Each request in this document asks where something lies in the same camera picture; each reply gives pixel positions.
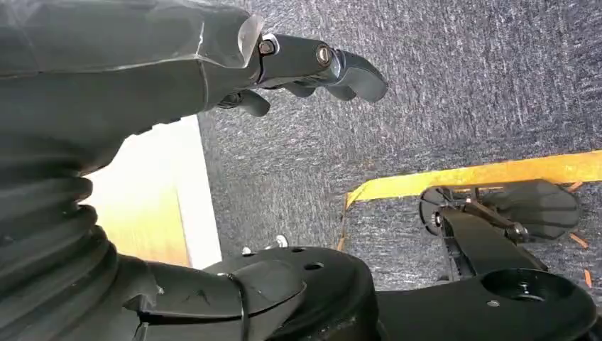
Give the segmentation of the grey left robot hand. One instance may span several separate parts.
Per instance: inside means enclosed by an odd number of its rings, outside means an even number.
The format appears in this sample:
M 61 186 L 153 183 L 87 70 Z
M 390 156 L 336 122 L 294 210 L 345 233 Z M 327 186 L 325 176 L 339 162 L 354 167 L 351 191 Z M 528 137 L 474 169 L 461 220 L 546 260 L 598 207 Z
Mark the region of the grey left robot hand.
M 382 99 L 366 59 L 318 40 L 272 39 L 258 17 L 206 1 L 1 2 L 1 334 L 35 338 L 141 315 L 204 318 L 232 276 L 120 255 L 87 175 L 123 142 L 215 107 L 263 116 L 256 89 Z

